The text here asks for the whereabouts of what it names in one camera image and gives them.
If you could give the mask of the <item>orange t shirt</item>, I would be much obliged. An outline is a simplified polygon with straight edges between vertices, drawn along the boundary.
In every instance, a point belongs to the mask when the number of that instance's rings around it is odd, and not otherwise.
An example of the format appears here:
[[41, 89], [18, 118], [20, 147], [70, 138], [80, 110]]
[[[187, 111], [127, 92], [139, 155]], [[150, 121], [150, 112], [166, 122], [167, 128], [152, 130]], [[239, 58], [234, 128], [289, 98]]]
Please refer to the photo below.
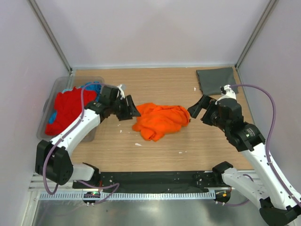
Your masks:
[[139, 132], [144, 140], [157, 142], [166, 134], [179, 132], [190, 122], [189, 112], [179, 105], [156, 105], [145, 103], [137, 106], [137, 117], [132, 130]]

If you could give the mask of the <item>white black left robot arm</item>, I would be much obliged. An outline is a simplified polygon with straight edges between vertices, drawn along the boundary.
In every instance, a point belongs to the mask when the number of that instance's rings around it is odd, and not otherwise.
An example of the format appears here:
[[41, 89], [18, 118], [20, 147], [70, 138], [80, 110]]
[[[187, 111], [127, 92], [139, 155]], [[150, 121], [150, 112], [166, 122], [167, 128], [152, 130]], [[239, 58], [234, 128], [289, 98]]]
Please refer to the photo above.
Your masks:
[[132, 97], [125, 95], [125, 86], [101, 84], [97, 101], [87, 104], [80, 101], [80, 113], [67, 128], [50, 141], [41, 140], [37, 145], [35, 172], [42, 176], [43, 183], [52, 181], [64, 185], [69, 181], [83, 181], [89, 188], [99, 185], [97, 168], [87, 163], [73, 164], [72, 152], [93, 129], [111, 115], [119, 121], [139, 117]]

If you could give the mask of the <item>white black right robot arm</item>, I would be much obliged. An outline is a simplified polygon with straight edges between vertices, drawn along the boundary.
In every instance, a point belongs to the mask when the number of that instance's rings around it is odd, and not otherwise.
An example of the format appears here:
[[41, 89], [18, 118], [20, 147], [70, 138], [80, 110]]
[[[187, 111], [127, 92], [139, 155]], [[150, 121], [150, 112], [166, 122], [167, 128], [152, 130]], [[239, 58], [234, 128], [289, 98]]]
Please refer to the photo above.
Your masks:
[[227, 141], [233, 145], [252, 165], [262, 185], [252, 182], [238, 172], [228, 162], [216, 165], [212, 181], [216, 186], [225, 184], [235, 188], [259, 210], [263, 220], [269, 226], [295, 226], [301, 215], [298, 205], [301, 195], [293, 189], [286, 179], [283, 182], [291, 188], [287, 192], [272, 171], [280, 176], [279, 167], [272, 163], [273, 157], [266, 153], [266, 141], [259, 129], [244, 121], [242, 107], [235, 98], [221, 97], [216, 100], [203, 95], [200, 100], [188, 108], [192, 118], [196, 118], [204, 109], [201, 121], [218, 127], [224, 132]]

